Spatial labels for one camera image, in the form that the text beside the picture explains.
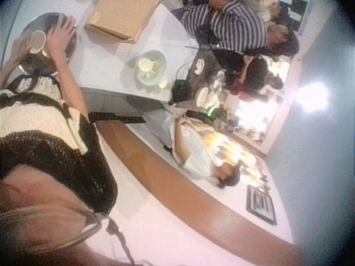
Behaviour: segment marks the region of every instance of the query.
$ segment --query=gray wall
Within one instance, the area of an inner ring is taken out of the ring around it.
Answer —
[[[304,58],[300,87],[322,82],[325,111],[294,103],[267,165],[307,265],[329,265],[350,234],[354,204],[354,31],[337,10]]]
[[[22,2],[23,0],[0,1],[0,62],[2,61],[7,37]]]

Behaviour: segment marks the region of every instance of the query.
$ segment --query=striped shirt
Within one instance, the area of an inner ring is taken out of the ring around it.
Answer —
[[[219,39],[219,48],[243,52],[265,46],[263,19],[238,0],[228,3],[222,11],[214,11],[208,4],[186,7],[181,22],[194,36],[198,28],[207,24],[211,12],[211,29]]]

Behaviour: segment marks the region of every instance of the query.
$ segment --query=black and white knit top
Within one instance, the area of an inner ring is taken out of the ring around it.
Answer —
[[[17,165],[53,176],[94,212],[109,213],[117,185],[93,124],[51,76],[19,76],[0,90],[1,179]]]

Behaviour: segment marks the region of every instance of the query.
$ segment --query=bright light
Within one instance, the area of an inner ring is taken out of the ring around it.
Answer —
[[[328,104],[328,91],[323,84],[313,83],[298,90],[296,101],[306,112],[324,110]]]

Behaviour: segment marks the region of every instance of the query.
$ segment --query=cup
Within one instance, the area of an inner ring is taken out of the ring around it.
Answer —
[[[151,74],[155,74],[159,71],[159,64],[157,61],[152,61],[148,58],[142,58],[138,62],[139,76],[145,76],[148,78]]]
[[[45,41],[47,40],[47,37],[45,36],[45,33],[42,32],[41,30],[36,30],[31,34],[31,49],[29,52],[31,54],[38,54],[41,53],[44,46],[45,46]]]

